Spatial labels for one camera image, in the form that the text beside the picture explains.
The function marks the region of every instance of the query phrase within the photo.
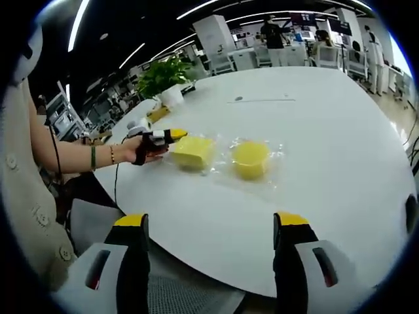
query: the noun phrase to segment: woman's arm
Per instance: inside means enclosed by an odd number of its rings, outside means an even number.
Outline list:
[[[51,134],[45,126],[38,122],[35,105],[31,98],[29,99],[29,119],[34,159],[46,169],[58,172],[57,156]],[[76,143],[61,142],[57,138],[55,138],[55,142],[58,156],[60,157],[62,173],[78,173],[92,170],[91,147]],[[140,144],[141,136],[136,136],[126,140],[121,145],[112,145],[115,163],[135,162],[136,149]],[[150,155],[146,162],[161,158],[157,155],[163,152],[165,150]],[[106,167],[111,164],[111,146],[96,146],[96,168]]]

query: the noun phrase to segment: button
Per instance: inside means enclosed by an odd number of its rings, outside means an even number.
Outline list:
[[[60,256],[66,262],[68,262],[69,260],[71,260],[71,253],[65,247],[60,247]]]
[[[45,215],[45,214],[41,211],[41,209],[39,209],[39,210],[37,211],[37,220],[38,220],[39,224],[41,224],[41,226],[44,226],[44,227],[48,226],[48,225],[49,225],[49,223],[50,223],[50,219],[48,218],[48,216],[46,216],[46,215]]]
[[[16,169],[16,167],[17,167],[18,163],[17,163],[16,158],[14,157],[14,155],[13,155],[13,154],[7,154],[7,157],[6,157],[6,164],[7,164],[7,165],[8,165],[8,167],[9,167],[9,168],[11,168],[12,170],[13,170],[13,169]]]

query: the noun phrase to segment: beige coat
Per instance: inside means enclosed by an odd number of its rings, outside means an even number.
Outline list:
[[[49,289],[65,281],[75,255],[56,204],[33,159],[29,86],[9,86],[3,103],[2,195],[10,225],[30,266]]]

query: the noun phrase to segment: person in black shirt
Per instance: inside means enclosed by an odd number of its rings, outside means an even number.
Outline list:
[[[280,27],[272,21],[271,16],[264,18],[261,28],[262,39],[266,40],[270,61],[273,67],[285,67],[288,65],[287,54],[283,48],[282,32]]]

